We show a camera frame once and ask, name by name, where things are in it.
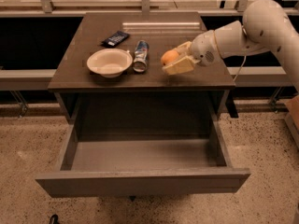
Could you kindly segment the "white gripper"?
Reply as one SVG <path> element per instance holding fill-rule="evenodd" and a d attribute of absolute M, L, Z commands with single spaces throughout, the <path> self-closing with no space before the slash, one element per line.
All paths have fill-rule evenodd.
<path fill-rule="evenodd" d="M 163 71 L 169 76 L 191 72 L 199 63 L 202 66 L 210 66 L 221 61 L 213 30 L 198 35 L 193 42 L 187 41 L 180 44 L 176 47 L 176 52 L 179 55 L 186 54 L 187 56 L 163 67 Z"/>

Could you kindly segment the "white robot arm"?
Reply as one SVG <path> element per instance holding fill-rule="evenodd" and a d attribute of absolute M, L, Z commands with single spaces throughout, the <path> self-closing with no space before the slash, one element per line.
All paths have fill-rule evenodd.
<path fill-rule="evenodd" d="M 246 8 L 241 21 L 204 32 L 167 51 L 161 63 L 165 73 L 176 75 L 192 71 L 197 64 L 210 66 L 227 57 L 267 51 L 299 89 L 299 34 L 280 4 L 258 0 Z"/>

